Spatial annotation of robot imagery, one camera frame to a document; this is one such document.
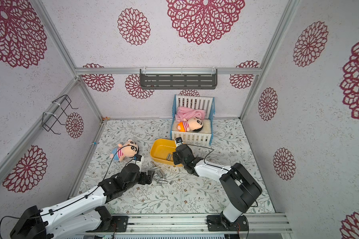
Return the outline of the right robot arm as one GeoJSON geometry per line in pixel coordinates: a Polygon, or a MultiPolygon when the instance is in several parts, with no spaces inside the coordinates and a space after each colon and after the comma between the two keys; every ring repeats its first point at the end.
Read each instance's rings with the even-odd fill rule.
{"type": "Polygon", "coordinates": [[[176,144],[173,161],[175,165],[181,164],[191,175],[220,182],[229,199],[228,206],[220,215],[226,226],[236,223],[250,207],[258,206],[262,188],[242,164],[225,166],[207,162],[205,158],[194,156],[187,144],[176,144]]]}

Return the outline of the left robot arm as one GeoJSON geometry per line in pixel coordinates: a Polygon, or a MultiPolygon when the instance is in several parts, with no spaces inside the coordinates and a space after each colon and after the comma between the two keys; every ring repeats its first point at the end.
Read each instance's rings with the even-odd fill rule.
{"type": "Polygon", "coordinates": [[[12,239],[65,239],[84,231],[110,229],[112,216],[105,204],[121,197],[135,185],[151,184],[153,170],[141,172],[127,164],[121,172],[104,179],[89,191],[62,203],[26,209],[10,233],[12,239]]]}

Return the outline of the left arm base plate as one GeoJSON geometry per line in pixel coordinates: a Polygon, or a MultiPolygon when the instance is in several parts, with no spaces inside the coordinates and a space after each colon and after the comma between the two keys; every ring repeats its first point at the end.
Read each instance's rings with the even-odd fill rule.
{"type": "Polygon", "coordinates": [[[127,230],[129,217],[128,216],[113,216],[111,219],[101,221],[100,225],[94,229],[88,231],[89,233],[106,233],[116,232],[124,233],[127,230]]]}

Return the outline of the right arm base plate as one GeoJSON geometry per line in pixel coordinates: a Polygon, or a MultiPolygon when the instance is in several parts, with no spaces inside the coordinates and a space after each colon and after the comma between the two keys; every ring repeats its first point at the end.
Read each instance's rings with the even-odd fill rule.
{"type": "Polygon", "coordinates": [[[249,223],[244,215],[239,216],[234,222],[230,222],[223,214],[208,215],[206,224],[210,232],[222,231],[248,231],[249,223]]]}

